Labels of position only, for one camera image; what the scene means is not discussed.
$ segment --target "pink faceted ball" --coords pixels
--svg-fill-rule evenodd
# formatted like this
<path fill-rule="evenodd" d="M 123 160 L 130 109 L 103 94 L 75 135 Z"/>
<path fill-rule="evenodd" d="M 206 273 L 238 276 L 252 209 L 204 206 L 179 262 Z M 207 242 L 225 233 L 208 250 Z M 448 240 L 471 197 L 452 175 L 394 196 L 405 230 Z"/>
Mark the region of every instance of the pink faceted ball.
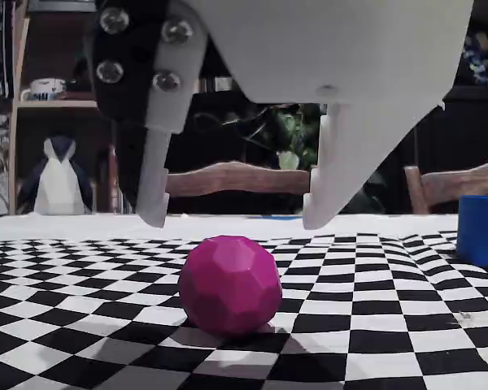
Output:
<path fill-rule="evenodd" d="M 282 300 L 275 258 L 238 236 L 210 238 L 193 249 L 179 278 L 179 293 L 190 320 L 220 336 L 257 330 L 273 318 Z"/>

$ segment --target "penguin figure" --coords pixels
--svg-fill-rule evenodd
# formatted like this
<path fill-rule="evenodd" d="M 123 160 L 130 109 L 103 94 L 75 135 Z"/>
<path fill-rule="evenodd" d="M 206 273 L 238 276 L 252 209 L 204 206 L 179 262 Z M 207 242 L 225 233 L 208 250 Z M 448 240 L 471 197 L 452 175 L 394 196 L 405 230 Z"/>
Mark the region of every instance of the penguin figure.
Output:
<path fill-rule="evenodd" d="M 45 140 L 43 151 L 46 157 L 22 185 L 18 207 L 41 215 L 89 214 L 93 191 L 89 178 L 72 159 L 76 142 L 54 136 Z"/>

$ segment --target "white mug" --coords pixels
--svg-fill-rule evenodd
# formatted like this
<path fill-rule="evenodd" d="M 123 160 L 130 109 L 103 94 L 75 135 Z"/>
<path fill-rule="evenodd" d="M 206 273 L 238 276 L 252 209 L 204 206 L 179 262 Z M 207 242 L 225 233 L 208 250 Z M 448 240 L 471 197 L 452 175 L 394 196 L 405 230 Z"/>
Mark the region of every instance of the white mug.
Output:
<path fill-rule="evenodd" d="M 38 79 L 20 94 L 20 101 L 27 100 L 56 100 L 59 93 L 65 91 L 66 82 L 63 79 Z"/>

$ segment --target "blue cup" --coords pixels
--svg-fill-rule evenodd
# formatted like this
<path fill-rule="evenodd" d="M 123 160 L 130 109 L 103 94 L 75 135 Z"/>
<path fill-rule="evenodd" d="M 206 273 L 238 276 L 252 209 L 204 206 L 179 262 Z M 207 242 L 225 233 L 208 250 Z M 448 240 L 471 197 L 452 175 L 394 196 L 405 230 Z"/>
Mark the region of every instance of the blue cup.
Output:
<path fill-rule="evenodd" d="M 488 196 L 464 196 L 459 203 L 458 256 L 488 267 Z"/>

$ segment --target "chair backrest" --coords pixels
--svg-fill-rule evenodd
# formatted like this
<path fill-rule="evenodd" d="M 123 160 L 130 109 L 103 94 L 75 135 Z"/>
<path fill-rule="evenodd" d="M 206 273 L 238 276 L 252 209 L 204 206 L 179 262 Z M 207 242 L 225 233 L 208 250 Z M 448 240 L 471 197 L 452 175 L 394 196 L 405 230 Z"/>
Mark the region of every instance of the chair backrest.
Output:
<path fill-rule="evenodd" d="M 405 167 L 414 214 L 429 214 L 430 207 L 463 195 L 488 195 L 488 163 L 465 171 L 422 175 L 418 167 Z"/>
<path fill-rule="evenodd" d="M 170 197 L 198 197 L 228 190 L 302 195 L 309 192 L 310 180 L 307 171 L 219 162 L 197 171 L 168 174 L 166 191 Z"/>

